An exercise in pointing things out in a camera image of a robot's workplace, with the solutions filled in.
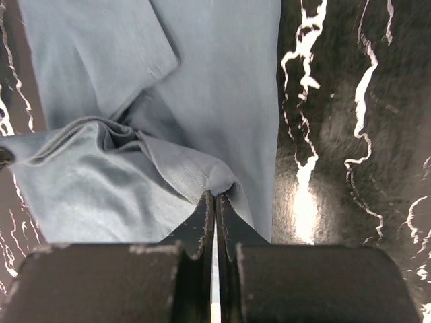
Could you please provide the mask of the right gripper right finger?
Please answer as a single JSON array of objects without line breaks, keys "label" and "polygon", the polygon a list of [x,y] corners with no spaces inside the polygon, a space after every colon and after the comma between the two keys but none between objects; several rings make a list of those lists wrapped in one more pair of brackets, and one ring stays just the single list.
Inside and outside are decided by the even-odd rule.
[{"label": "right gripper right finger", "polygon": [[236,246],[238,244],[268,246],[270,242],[258,234],[235,212],[225,194],[217,196],[215,203],[221,321],[243,322]]}]

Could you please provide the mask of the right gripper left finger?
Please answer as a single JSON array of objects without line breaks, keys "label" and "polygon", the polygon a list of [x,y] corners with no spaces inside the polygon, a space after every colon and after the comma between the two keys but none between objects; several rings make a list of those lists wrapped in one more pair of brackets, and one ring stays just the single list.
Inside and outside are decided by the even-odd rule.
[{"label": "right gripper left finger", "polygon": [[204,192],[191,215],[161,245],[180,245],[172,322],[210,322],[215,202]]}]

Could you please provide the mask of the grey blue t shirt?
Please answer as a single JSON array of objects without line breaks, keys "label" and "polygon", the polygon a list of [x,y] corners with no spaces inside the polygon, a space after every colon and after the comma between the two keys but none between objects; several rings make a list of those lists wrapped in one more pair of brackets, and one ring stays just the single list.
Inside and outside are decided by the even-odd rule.
[{"label": "grey blue t shirt", "polygon": [[1,146],[48,242],[158,242],[205,191],[271,237],[280,1],[19,7],[47,129]]}]

